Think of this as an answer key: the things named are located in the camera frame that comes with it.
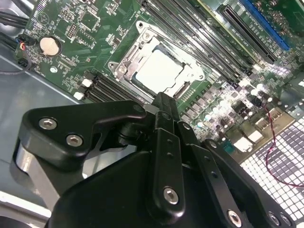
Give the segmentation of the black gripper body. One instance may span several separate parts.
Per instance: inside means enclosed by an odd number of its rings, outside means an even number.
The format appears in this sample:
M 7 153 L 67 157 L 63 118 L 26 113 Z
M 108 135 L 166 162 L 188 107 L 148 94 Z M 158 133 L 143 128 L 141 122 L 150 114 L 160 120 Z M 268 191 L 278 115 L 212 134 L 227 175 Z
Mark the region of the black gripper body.
M 147 152 L 131 154 L 66 191 L 56 203 L 50 228 L 159 228 L 146 207 Z M 183 168 L 186 210 L 175 228 L 219 228 L 200 175 Z

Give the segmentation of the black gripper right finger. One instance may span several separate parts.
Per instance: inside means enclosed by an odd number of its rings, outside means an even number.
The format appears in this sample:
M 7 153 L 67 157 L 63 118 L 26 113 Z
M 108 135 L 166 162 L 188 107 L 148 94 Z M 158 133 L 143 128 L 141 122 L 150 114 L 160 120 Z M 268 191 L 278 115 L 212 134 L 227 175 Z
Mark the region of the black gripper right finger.
M 221 147 L 211 139 L 199 143 L 193 129 L 181 121 L 176 101 L 168 97 L 185 158 L 202 175 L 205 205 L 213 228 L 295 228 L 285 210 Z

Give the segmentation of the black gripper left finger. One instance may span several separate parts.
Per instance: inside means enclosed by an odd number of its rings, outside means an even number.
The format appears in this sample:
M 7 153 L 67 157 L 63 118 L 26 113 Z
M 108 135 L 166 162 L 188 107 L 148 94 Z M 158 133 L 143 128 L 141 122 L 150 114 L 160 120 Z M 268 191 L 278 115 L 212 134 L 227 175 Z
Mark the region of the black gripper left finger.
M 52 213 L 73 186 L 147 152 L 147 210 L 156 220 L 179 220 L 186 210 L 181 144 L 168 97 L 159 93 L 151 108 L 123 100 L 27 111 L 13 157 L 22 184 L 37 190 Z

